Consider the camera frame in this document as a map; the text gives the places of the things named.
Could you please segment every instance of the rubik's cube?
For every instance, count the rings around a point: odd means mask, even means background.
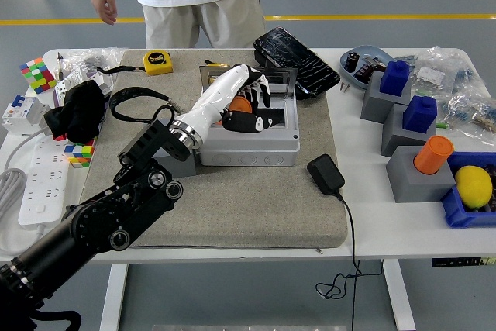
[[[87,143],[72,143],[67,141],[64,154],[74,168],[90,167],[91,158],[95,152],[96,137]]]
[[[37,93],[42,93],[57,85],[52,73],[43,62],[43,59],[36,58],[19,66],[22,75],[28,81],[31,88]]]

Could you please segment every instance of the khaki pants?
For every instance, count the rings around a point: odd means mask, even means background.
[[[146,48],[192,48],[200,27],[214,48],[251,48],[265,34],[260,0],[221,0],[183,7],[143,5]]]

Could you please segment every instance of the yellow tape measure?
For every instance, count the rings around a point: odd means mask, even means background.
[[[151,50],[143,57],[143,65],[148,75],[159,75],[172,72],[172,60],[165,50]]]

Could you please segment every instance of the yellow floor line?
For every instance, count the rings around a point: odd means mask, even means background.
[[[275,15],[266,21],[404,21],[404,20],[496,19],[494,13],[440,13],[418,15]],[[143,17],[121,17],[118,23],[143,23]],[[0,26],[74,25],[102,23],[100,19],[0,19]]]

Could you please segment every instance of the power strip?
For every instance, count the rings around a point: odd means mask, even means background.
[[[51,136],[36,141],[18,219],[27,230],[34,230],[39,224],[54,227],[64,214],[70,166],[64,156],[66,142],[54,141]]]

